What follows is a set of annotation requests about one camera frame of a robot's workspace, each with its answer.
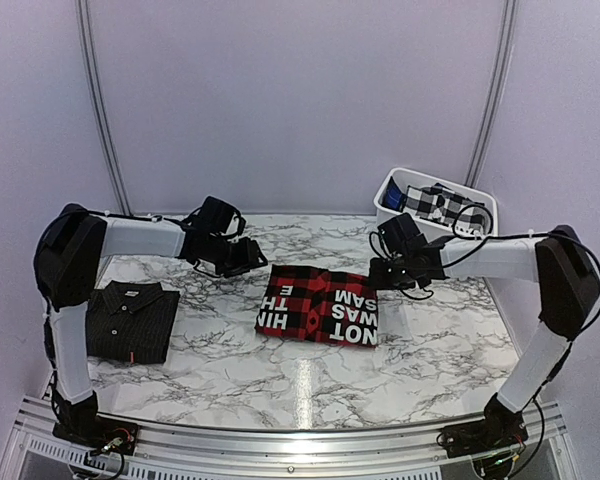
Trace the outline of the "red black plaid shirt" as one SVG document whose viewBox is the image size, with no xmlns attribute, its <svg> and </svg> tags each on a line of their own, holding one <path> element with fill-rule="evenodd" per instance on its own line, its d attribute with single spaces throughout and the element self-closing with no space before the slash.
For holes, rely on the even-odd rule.
<svg viewBox="0 0 600 480">
<path fill-rule="evenodd" d="M 371 349 L 378 328 L 367 277 L 300 265 L 272 267 L 254 325 L 265 336 Z"/>
</svg>

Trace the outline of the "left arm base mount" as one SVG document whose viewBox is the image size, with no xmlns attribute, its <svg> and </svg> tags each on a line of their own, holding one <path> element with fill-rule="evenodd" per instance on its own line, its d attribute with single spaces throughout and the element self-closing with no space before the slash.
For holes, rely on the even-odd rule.
<svg viewBox="0 0 600 480">
<path fill-rule="evenodd" d="M 139 431 L 136 423 L 97 416 L 85 433 L 79 433 L 59 421 L 52 433 L 56 438 L 88 448 L 82 468 L 73 470 L 79 479 L 120 479 L 127 467 L 127 458 L 135 451 Z M 109 471 L 105 467 L 101 473 L 88 473 L 86 468 L 92 467 L 95 460 L 104 456 L 117 461 L 116 469 Z"/>
</svg>

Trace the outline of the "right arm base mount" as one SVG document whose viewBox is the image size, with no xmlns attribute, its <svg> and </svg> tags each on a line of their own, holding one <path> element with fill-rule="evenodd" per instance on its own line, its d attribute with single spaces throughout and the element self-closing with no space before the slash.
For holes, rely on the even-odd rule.
<svg viewBox="0 0 600 480">
<path fill-rule="evenodd" d="M 478 479 L 508 479 L 526 450 L 528 438 L 522 420 L 502 430 L 489 427 L 483 419 L 443 427 L 436 443 L 449 459 L 469 456 Z"/>
</svg>

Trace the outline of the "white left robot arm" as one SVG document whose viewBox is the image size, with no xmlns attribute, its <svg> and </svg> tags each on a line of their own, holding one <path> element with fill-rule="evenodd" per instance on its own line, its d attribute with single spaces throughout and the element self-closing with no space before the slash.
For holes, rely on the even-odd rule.
<svg viewBox="0 0 600 480">
<path fill-rule="evenodd" d="M 245 236 L 246 221 L 232 205 L 207 197 L 183 219 L 128 216 L 69 203 L 38 241 L 33 269 L 43 299 L 47 357 L 55 374 L 52 404 L 60 425 L 86 445 L 105 438 L 97 395 L 87 368 L 86 315 L 102 259 L 112 256 L 174 258 L 213 266 L 231 278 L 268 261 Z"/>
</svg>

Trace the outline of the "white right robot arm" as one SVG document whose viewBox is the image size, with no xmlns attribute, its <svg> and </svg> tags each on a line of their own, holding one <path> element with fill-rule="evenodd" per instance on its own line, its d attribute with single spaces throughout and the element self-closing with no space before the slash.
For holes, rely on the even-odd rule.
<svg viewBox="0 0 600 480">
<path fill-rule="evenodd" d="M 482 279 L 514 342 L 518 360 L 484 408 L 475 438 L 495 448 L 550 383 L 575 341 L 600 315 L 600 261 L 568 224 L 503 236 L 426 239 L 394 218 L 370 235 L 369 281 L 376 290 L 424 290 L 431 283 Z"/>
</svg>

